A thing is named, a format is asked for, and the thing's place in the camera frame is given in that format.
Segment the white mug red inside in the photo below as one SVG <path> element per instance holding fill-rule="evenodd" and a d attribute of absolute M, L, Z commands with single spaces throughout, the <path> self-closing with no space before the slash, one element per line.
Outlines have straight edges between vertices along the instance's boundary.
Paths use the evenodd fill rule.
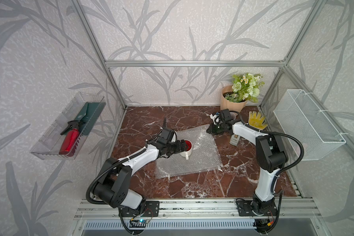
<path fill-rule="evenodd" d="M 185 144 L 186 144 L 186 150 L 184 152 L 180 153 L 180 156 L 184 157 L 186 160 L 189 159 L 189 157 L 192 154 L 192 142 L 190 140 L 185 140 Z"/>

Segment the clear bubble wrap sheet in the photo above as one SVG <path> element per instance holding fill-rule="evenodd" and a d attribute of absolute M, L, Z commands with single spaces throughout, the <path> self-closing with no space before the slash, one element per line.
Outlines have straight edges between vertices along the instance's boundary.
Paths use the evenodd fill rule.
<path fill-rule="evenodd" d="M 209 125 L 202 125 L 178 131 L 178 139 L 192 142 L 192 152 L 188 159 L 182 153 L 157 159 L 156 178 L 170 178 L 221 168 L 222 161 L 214 137 L 206 132 L 208 127 Z"/>

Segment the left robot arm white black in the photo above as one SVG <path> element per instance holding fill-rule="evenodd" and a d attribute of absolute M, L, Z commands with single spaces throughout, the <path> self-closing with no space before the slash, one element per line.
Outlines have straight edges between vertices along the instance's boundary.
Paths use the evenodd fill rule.
<path fill-rule="evenodd" d="M 146 199 L 130 190 L 132 176 L 159 158 L 169 158 L 187 150 L 186 140 L 179 140 L 172 129 L 161 128 L 155 137 L 145 141 L 140 150 L 120 159 L 107 159 L 88 186 L 86 200 L 94 205 L 127 207 L 142 213 L 146 209 Z"/>

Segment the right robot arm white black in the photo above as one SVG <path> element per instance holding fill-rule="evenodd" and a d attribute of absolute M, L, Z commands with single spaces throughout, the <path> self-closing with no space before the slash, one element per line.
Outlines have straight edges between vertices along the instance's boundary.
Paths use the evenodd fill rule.
<path fill-rule="evenodd" d="M 235 113 L 235 111 L 225 109 L 211 114 L 212 123 L 206 132 L 212 135 L 228 132 L 255 145 L 256 160 L 261 170 L 251 206 L 253 211 L 257 210 L 260 214 L 262 210 L 273 205 L 275 196 L 282 196 L 281 192 L 275 192 L 277 180 L 282 173 L 297 166 L 302 161 L 304 147 L 301 141 L 291 135 L 256 128 L 245 122 L 241 114 L 238 114 L 238 119 L 233 119 L 232 113 Z M 292 140 L 300 149 L 298 159 L 288 166 L 285 166 L 288 162 L 288 155 L 282 137 Z"/>

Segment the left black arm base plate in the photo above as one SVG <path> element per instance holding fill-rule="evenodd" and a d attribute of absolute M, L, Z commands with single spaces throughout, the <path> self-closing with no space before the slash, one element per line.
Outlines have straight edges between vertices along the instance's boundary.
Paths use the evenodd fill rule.
<path fill-rule="evenodd" d="M 159 201 L 149 201 L 141 202 L 136 209 L 129 208 L 127 206 L 120 208 L 120 212 L 123 217 L 157 217 L 160 210 Z"/>

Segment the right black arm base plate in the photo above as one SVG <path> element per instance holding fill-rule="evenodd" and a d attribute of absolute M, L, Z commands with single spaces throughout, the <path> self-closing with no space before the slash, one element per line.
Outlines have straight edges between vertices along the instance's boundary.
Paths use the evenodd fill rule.
<path fill-rule="evenodd" d="M 266 202 L 259 200 L 245 200 L 238 198 L 235 200 L 239 216 L 276 216 L 277 207 L 274 199 Z"/>

